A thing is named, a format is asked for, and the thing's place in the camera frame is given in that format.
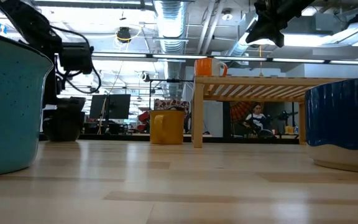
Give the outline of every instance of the wooden floor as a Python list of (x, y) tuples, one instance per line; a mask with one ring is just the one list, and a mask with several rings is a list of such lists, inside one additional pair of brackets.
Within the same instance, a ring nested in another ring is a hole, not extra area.
[(41, 142), (0, 175), (0, 224), (358, 224), (358, 173), (303, 146)]

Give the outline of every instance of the teal speckled pot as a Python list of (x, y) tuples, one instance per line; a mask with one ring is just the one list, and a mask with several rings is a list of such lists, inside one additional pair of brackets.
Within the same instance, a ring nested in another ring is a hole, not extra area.
[(44, 80), (52, 68), (40, 52), (0, 36), (0, 174), (34, 160)]

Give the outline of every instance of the computer monitor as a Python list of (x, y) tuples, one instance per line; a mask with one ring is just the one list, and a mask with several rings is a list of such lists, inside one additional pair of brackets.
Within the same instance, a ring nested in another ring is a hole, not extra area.
[(109, 119), (128, 119), (129, 105), (131, 103), (130, 94), (116, 94), (116, 95), (93, 95), (91, 103), (90, 118), (99, 119), (102, 112), (103, 102), (106, 99), (104, 107), (104, 117)]

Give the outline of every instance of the wooden bench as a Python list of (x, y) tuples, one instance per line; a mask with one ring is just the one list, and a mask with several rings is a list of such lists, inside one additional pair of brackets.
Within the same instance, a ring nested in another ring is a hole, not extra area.
[(203, 147), (203, 101), (298, 102), (299, 141), (306, 144), (305, 91), (343, 78), (195, 77), (191, 102), (192, 140)]

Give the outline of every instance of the person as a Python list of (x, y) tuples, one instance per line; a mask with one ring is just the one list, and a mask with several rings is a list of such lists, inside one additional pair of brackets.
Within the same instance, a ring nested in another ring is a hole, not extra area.
[(252, 113), (248, 114), (248, 116), (246, 117), (246, 121), (250, 119), (252, 119), (252, 122), (258, 127), (260, 127), (260, 129), (264, 128), (262, 121), (266, 119), (266, 117), (264, 114), (262, 114), (262, 106), (260, 105), (260, 103), (256, 103), (252, 107)]

